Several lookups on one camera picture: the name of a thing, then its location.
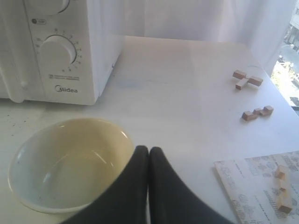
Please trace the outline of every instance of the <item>puzzle instruction sheet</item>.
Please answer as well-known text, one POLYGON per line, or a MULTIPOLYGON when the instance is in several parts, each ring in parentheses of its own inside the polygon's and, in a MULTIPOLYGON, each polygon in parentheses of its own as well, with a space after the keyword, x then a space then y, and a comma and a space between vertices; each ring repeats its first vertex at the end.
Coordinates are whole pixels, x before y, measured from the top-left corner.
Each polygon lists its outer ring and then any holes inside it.
POLYGON ((242 224, 299 224, 299 151, 214 163, 242 224), (278 210, 275 171, 289 168, 293 209, 278 210))

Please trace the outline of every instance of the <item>sheer curtain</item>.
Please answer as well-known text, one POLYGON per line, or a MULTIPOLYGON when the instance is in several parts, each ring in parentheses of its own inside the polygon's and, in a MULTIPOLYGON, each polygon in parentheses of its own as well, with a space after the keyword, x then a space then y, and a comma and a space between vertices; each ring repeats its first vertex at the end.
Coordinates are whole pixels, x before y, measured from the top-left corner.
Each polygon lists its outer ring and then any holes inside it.
POLYGON ((244 43, 270 75, 296 0, 126 0, 127 35, 244 43))

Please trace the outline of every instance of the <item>window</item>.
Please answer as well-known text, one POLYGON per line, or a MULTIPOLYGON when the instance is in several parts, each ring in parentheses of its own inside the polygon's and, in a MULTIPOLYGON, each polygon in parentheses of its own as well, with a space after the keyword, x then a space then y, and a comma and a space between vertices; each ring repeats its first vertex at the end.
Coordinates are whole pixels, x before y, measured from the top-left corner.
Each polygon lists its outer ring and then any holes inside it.
POLYGON ((288 103, 299 110, 299 0, 293 11, 271 79, 288 103))

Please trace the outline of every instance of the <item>bowl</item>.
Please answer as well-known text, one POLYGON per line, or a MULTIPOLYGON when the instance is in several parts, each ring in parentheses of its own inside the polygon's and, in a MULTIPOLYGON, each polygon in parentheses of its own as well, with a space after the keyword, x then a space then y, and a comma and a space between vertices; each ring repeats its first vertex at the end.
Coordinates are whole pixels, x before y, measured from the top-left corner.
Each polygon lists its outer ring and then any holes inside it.
POLYGON ((128 135, 102 119, 72 119, 45 128, 13 158, 8 183, 25 206, 43 213, 76 212, 98 198, 134 152, 128 135))

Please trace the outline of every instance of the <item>white countertop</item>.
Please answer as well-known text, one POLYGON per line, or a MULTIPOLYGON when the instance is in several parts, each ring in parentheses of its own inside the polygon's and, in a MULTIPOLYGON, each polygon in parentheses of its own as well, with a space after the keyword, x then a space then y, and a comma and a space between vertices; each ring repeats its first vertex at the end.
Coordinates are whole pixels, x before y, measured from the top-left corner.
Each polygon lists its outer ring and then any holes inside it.
POLYGON ((0 223, 56 224, 65 216, 32 211, 10 192, 7 170, 33 133, 56 122, 101 117, 122 126, 136 145, 162 147, 203 201, 237 222, 214 161, 298 150, 299 118, 244 45, 127 37, 95 106, 0 99, 0 223), (235 89, 234 70, 264 79, 235 89), (271 105, 251 122, 242 113, 271 105))

